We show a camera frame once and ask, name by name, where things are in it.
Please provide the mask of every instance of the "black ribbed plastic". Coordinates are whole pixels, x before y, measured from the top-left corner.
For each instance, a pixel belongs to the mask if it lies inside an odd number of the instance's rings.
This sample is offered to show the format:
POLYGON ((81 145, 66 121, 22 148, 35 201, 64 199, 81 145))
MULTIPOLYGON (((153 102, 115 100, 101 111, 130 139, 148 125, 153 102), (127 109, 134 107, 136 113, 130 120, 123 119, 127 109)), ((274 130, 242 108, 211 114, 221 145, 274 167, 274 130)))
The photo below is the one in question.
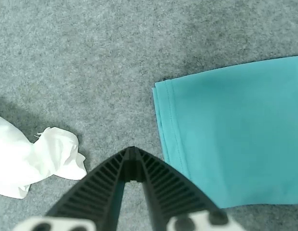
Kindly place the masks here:
POLYGON ((126 148, 98 165, 67 192, 47 216, 86 218, 95 222, 98 231, 115 231, 124 185, 131 180, 143 184, 154 231, 165 231, 171 217, 201 210, 222 215, 222 223, 227 220, 186 177, 136 147, 126 148))

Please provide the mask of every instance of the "floor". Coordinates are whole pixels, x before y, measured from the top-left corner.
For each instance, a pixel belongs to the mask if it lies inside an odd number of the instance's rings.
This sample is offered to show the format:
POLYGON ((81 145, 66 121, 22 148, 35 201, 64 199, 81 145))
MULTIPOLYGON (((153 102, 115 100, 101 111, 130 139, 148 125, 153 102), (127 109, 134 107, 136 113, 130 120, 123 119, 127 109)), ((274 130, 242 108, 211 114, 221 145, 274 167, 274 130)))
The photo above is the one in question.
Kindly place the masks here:
MULTIPOLYGON (((0 116, 31 141, 46 127, 77 134, 88 170, 131 145, 162 157, 155 82, 297 54, 298 0, 0 0, 0 116)), ((0 231, 75 183, 50 177, 24 200, 0 196, 0 231)), ((298 231, 298 205, 229 213, 250 231, 298 231)), ((152 230, 136 183, 117 230, 152 230)))

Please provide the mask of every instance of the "carpet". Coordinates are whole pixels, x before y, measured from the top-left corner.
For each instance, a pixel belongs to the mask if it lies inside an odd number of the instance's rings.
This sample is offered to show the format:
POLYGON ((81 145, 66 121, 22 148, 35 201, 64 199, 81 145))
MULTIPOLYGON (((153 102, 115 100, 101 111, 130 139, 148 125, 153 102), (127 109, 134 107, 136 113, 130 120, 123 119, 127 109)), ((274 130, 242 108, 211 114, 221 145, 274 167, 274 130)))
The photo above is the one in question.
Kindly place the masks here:
MULTIPOLYGON (((291 55, 298 0, 0 0, 0 116, 30 141, 46 127, 75 133, 88 170, 131 145, 162 157, 155 82, 291 55)), ((0 231, 75 183, 54 176, 24 200, 0 196, 0 231)), ((250 231, 298 231, 298 205, 228 212, 250 231)), ((127 184, 117 230, 151 229, 141 185, 127 184)))

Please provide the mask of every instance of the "white crumpled fabric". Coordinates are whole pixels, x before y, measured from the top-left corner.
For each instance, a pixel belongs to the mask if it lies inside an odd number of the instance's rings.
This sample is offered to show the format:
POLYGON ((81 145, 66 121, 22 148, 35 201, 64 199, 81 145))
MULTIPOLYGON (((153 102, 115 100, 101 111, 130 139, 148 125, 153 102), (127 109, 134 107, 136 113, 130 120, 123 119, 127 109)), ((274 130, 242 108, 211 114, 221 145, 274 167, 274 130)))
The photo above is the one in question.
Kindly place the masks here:
POLYGON ((0 117, 0 194, 23 199, 30 184, 51 175, 80 180, 85 157, 77 137, 60 128, 46 128, 35 143, 0 117))

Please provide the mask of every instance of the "teal fabric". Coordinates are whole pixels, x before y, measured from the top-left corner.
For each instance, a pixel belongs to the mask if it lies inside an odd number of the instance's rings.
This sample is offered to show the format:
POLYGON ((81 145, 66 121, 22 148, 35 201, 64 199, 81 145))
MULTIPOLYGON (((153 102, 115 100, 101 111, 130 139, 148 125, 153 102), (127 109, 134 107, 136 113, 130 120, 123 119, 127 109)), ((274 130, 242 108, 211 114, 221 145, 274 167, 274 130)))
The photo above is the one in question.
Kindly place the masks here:
POLYGON ((219 207, 298 204, 298 56, 153 88, 165 161, 219 207))

